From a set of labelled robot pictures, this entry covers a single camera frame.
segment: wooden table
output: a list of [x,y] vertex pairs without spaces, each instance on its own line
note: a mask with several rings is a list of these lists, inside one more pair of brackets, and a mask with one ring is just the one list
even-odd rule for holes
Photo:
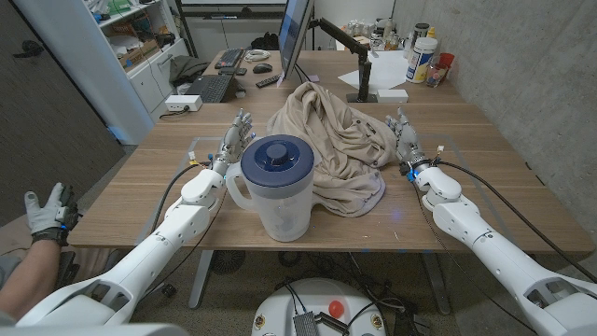
[[[258,89],[256,82],[281,73],[278,53],[266,62],[273,65],[272,73],[256,75],[251,71],[254,63],[242,64],[249,71],[246,76],[237,78],[246,88],[246,97],[227,104],[204,104],[197,113],[161,120],[73,230],[69,242],[85,247],[132,247],[140,242],[149,234],[146,223],[151,220],[166,186],[182,168],[189,145],[200,137],[203,140],[200,139],[195,147],[198,157],[206,158],[208,153],[214,153],[218,140],[209,140],[209,137],[222,136],[239,108],[253,115],[254,132],[264,135],[270,116],[299,85],[298,76],[294,74],[279,88],[272,85]],[[338,76],[356,70],[357,57],[349,52],[302,51],[299,64],[308,74],[318,75],[319,84],[342,100],[346,93],[357,92],[338,79]],[[216,71],[212,63],[205,74],[215,74]],[[435,89],[411,83],[398,88],[409,94],[409,102],[402,106],[422,137],[428,154],[435,153],[437,145],[444,145],[444,161],[468,166],[492,183],[562,250],[585,254],[594,249],[589,236],[529,170],[514,148],[476,106],[467,104],[460,97],[449,82]],[[351,106],[384,120],[386,115],[395,116],[400,105]],[[485,187],[481,188],[467,175],[450,167],[442,166],[442,169],[462,184],[463,194],[477,204],[481,215],[521,249],[529,253],[552,252]],[[179,197],[182,186],[196,173],[180,178],[170,192],[166,207]],[[256,213],[242,210],[227,197],[200,248],[441,252],[440,244],[423,218],[414,189],[398,172],[397,163],[383,167],[382,176],[386,183],[385,194],[368,214],[343,218],[316,205],[312,210],[311,227],[304,236],[291,243],[272,240]],[[437,231],[449,250],[466,250],[461,243]],[[197,239],[188,241],[186,246],[195,245]]]

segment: keyboard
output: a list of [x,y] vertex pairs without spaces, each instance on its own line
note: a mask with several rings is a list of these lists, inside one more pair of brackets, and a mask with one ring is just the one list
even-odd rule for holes
[[199,95],[204,103],[220,103],[229,89],[233,76],[199,76],[188,88],[186,95]]
[[224,52],[222,57],[215,63],[215,68],[223,68],[227,66],[234,66],[243,56],[244,49],[228,49]]

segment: table leg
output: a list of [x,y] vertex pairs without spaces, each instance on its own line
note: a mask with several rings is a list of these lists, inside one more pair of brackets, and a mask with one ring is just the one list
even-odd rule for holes
[[437,309],[441,314],[449,315],[451,311],[450,302],[448,301],[448,293],[446,292],[444,279],[439,269],[437,255],[435,253],[423,253],[422,258],[429,277],[429,284],[436,298]]
[[209,274],[209,267],[212,264],[213,255],[214,251],[212,250],[202,250],[201,252],[197,273],[195,273],[195,282],[193,283],[193,289],[190,291],[190,298],[188,298],[188,307],[191,309],[197,309],[201,304],[201,298],[203,297],[205,285],[207,285],[207,275]]

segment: door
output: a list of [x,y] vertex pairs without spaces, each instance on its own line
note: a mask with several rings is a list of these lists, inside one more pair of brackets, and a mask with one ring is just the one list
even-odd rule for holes
[[124,152],[11,2],[0,22],[2,226],[25,213],[27,190],[43,203],[60,181],[78,197]]

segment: monitor arm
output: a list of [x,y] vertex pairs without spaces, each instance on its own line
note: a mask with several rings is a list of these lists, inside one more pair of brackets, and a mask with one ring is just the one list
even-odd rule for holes
[[312,20],[309,23],[309,29],[319,27],[328,35],[337,39],[344,45],[351,53],[358,55],[358,93],[348,93],[346,101],[348,103],[377,103],[377,97],[374,94],[369,94],[369,77],[371,75],[371,62],[368,60],[368,49],[354,38],[344,33],[340,28],[335,26],[332,22],[321,18],[319,20]]

